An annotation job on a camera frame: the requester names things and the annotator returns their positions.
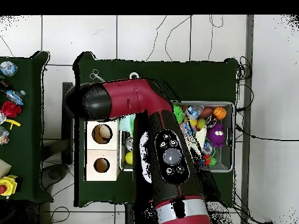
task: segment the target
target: white tile floor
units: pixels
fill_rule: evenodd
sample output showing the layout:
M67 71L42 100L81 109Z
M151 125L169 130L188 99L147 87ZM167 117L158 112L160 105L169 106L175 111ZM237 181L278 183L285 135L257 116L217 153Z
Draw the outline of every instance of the white tile floor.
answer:
M59 139L61 137L61 93L62 82L75 82L72 64L83 51L91 51L97 59L127 59L144 61L152 51L157 27L165 16L1 16L2 29L0 35L0 56L29 57L38 50L51 54L47 71L44 74L44 138ZM155 50L149 61L170 61L165 42L169 32L188 16L167 16L155 43ZM245 55L246 16L224 15L224 26L213 31L213 50L211 61L223 61L228 57L239 58ZM221 16L213 15L213 22L221 24ZM190 21L185 21L174 29L167 43L167 51L174 61L189 60ZM192 17L192 60L208 60L211 48L211 23L208 15ZM242 119L237 116L237 123ZM59 155L49 160L60 162ZM236 147L237 192L240 194L240 174L242 160L242 144ZM74 178L67 174L61 182L51 186L48 191L54 195L62 188L71 185ZM74 187L59 192L54 202L44 206L43 224L49 224L50 215L57 207L67 207L68 213L60 208L51 222L53 224L124 224L124 206L94 202L84 208L73 207ZM210 205L215 211L222 211L221 206ZM233 209L228 216L234 224L240 218Z

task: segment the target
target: toy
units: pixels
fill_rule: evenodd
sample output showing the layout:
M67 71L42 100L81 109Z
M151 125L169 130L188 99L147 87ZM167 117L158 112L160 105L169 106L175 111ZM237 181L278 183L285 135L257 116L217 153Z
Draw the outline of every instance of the toy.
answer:
M214 147L222 147L222 143L225 139L222 124L216 124L214 127L208 129L207 138L211 141Z
M197 120L196 128L197 129L202 129L202 128L204 128L205 125L206 125L205 119L200 118L199 120Z
M200 131L197 131L195 134L196 140L199 143L201 149L203 149L204 141L206 140L207 127L204 126Z
M181 131L184 136L192 136L196 133L196 128L189 123L182 122Z
M200 115L204 110L204 106L203 105L195 105L195 106L193 106L193 110L197 111L197 113Z
M216 163L217 163L217 160L214 158L214 157L212 157L211 159L211 162L210 162L210 166L215 166L216 165Z
M214 115L209 116L209 117L207 118L207 121L206 121L206 123L207 123L207 128L212 128L212 127L214 127L214 126L216 125L216 122L217 122L217 118L216 118L216 116L214 116Z
M208 166L211 163L211 156L210 155L204 155L203 159L204 159L204 164L206 166Z
M202 149L205 155L211 155L213 151L213 146L209 142L205 142Z
M212 107L205 107L202 113L199 115L199 118L207 118L208 116L211 116L212 113L213 113Z
M127 131L133 136L135 114L130 114L122 117L119 121L119 130Z
M132 151L129 151L127 154L126 154L126 162L130 165L133 164L133 153Z
M192 120L191 118L188 117L184 119L184 122L186 124L188 124L189 122L192 127L195 127L197 125L197 120Z
M126 148L128 151L133 151L133 138L131 136L126 139Z
M174 113L174 115L176 117L176 120L180 124L183 121L183 119L184 119L184 112L183 112L183 110L180 108L180 106L174 105L173 106L173 113Z
M227 111L224 107L216 107L213 111L213 114L218 120L222 120L227 115Z
M185 113L190 120L197 120L197 118L199 117L198 112L195 111L191 106L185 110Z

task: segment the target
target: basketball toy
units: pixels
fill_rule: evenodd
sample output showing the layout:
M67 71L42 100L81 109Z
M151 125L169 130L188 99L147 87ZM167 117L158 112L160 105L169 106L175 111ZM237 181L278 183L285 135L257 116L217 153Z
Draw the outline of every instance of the basketball toy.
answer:
M216 107L213 111L213 115L218 120L223 120L225 118L225 116L227 115L227 111L224 107Z

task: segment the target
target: gray plastic bin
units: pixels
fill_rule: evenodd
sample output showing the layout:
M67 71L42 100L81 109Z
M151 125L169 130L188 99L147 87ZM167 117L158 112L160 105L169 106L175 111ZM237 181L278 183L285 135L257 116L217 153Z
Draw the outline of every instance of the gray plastic bin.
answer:
M224 135L226 139L224 141L224 146L220 148L215 148L215 158L217 163L214 166L204 166L203 169L211 170L213 173L227 173L234 168L234 157L235 157L235 105L231 102L226 101L182 101L182 105L195 106L203 105L209 107L225 107L227 111L227 116L223 120L217 120L218 123L223 125ZM124 135L120 131L119 140L119 166L122 171L132 172L132 165L129 165L125 161L126 147L123 145Z

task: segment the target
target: green toy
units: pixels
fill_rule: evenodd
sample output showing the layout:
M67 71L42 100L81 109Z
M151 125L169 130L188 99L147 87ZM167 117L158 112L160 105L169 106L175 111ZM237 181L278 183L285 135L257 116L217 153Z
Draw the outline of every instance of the green toy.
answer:
M214 157L212 157L209 165L214 166L214 165L216 165L216 163L217 163L217 160Z
M181 122L183 122L184 119L184 112L183 110L180 108L180 106L178 105L174 105L173 106L173 113L176 117L176 120L178 121L178 123L180 124Z
M206 121L203 118L200 118L199 120L197 120L196 128L202 129L204 128L205 125L206 125Z

